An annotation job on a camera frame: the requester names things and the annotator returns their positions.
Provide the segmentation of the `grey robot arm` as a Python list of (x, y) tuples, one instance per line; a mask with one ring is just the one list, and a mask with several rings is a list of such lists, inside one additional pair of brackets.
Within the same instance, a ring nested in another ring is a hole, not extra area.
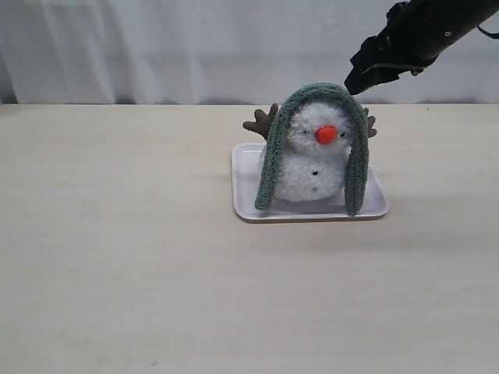
[(347, 91), (357, 95), (398, 80), (406, 72), (418, 76), (474, 29), (498, 39), (497, 33), (481, 27), (496, 13), (497, 0), (395, 3), (386, 13), (381, 32), (365, 39), (350, 58), (352, 70), (344, 82)]

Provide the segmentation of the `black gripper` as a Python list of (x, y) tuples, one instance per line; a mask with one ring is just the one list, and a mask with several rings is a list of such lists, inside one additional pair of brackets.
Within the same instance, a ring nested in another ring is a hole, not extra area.
[(397, 2), (387, 12), (383, 30), (368, 37), (350, 59), (345, 79), (351, 95), (399, 80), (405, 72), (421, 73), (460, 38), (450, 1)]

